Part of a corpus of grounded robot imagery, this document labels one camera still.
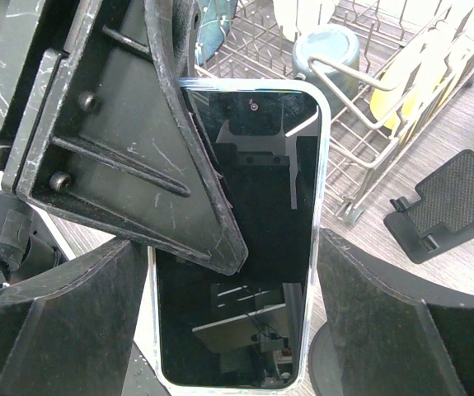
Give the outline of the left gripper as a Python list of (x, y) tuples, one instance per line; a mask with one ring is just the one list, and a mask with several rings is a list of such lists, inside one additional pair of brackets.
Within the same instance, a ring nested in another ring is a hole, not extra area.
[(0, 1), (1, 146), (13, 145), (47, 54), (62, 89), (76, 82), (75, 61), (95, 24), (94, 1)]

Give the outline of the black phone clear case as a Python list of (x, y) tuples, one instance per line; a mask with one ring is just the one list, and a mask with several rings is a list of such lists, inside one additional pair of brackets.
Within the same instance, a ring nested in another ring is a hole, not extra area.
[(331, 109), (300, 80), (186, 78), (247, 260), (231, 276), (154, 254), (156, 371), (200, 394), (273, 394), (303, 377)]

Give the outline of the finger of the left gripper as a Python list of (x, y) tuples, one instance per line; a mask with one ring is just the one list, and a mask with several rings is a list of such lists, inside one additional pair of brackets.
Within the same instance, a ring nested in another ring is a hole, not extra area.
[(194, 74), (197, 1), (144, 1), (148, 45), (158, 77), (166, 83)]
[(62, 89), (50, 78), (16, 194), (43, 210), (230, 276), (248, 250), (198, 111), (164, 82), (144, 1), (94, 1), (96, 24)]

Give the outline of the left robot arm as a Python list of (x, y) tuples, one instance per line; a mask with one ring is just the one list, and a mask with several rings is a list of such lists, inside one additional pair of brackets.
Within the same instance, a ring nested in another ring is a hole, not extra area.
[(183, 86), (195, 1), (0, 1), (0, 282), (35, 209), (222, 273), (248, 249)]

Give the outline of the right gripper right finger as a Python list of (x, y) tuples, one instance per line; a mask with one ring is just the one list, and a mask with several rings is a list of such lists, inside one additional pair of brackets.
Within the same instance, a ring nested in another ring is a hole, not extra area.
[(320, 232), (317, 271), (343, 395), (474, 395), (474, 295), (329, 229)]

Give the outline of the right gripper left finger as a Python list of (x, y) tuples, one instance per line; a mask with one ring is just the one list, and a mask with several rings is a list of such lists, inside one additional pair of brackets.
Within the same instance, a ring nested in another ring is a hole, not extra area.
[(113, 238), (0, 290), (0, 395), (119, 395), (148, 270)]

